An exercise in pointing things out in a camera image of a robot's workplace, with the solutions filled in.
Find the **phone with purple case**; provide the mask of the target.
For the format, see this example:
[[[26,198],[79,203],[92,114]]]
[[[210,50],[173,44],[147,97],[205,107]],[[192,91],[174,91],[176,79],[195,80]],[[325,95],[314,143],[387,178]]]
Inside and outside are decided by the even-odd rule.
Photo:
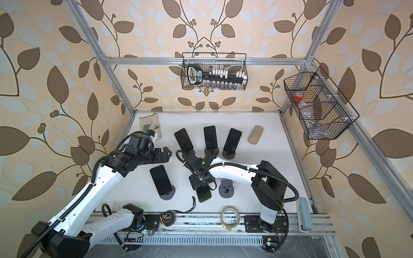
[[[200,203],[211,199],[211,189],[209,186],[202,186],[196,189],[197,197]]]

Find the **phone with green case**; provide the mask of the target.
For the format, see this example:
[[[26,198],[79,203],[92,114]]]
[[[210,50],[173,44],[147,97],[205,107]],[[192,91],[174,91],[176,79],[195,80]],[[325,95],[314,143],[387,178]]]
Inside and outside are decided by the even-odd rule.
[[[163,165],[151,168],[149,173],[160,196],[173,191],[173,187]]]

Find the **grey phone stand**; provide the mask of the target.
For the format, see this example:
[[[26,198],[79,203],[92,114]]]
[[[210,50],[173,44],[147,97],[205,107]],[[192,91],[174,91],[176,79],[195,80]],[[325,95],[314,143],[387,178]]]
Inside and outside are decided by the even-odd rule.
[[[168,200],[171,200],[173,198],[174,194],[175,194],[175,187],[172,186],[172,190],[170,192],[168,192],[166,194],[163,194],[163,195],[160,195],[159,197],[162,200],[168,201]]]

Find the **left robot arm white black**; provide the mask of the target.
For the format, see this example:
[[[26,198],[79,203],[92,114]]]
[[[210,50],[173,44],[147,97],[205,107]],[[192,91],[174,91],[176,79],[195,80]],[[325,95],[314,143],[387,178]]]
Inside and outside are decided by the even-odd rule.
[[[112,151],[95,163],[89,183],[49,222],[38,222],[31,233],[34,242],[20,255],[27,258],[39,248],[50,258],[82,258],[102,239],[133,224],[138,208],[128,204],[91,226],[87,219],[111,189],[138,166],[168,163],[168,147],[156,148],[153,130],[126,136]]]

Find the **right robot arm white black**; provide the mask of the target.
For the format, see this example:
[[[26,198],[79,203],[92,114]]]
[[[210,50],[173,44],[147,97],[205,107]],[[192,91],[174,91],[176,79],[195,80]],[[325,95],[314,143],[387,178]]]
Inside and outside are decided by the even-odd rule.
[[[277,215],[285,213],[286,203],[299,200],[298,190],[267,161],[247,165],[208,155],[201,159],[183,150],[176,151],[175,155],[191,172],[189,181],[192,189],[197,192],[201,189],[209,190],[209,184],[218,178],[252,187],[262,205],[260,219],[268,225],[275,224]]]

